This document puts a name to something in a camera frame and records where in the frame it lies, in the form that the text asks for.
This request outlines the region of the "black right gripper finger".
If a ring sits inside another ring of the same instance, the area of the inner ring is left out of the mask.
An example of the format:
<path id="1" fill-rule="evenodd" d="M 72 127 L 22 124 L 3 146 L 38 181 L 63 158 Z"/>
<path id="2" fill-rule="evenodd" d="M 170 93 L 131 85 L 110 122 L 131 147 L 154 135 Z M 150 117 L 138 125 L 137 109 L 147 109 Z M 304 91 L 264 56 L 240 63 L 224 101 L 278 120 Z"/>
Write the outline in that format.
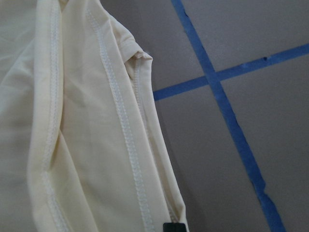
<path id="1" fill-rule="evenodd" d="M 164 223 L 163 232 L 186 232 L 186 225 L 178 222 Z"/>

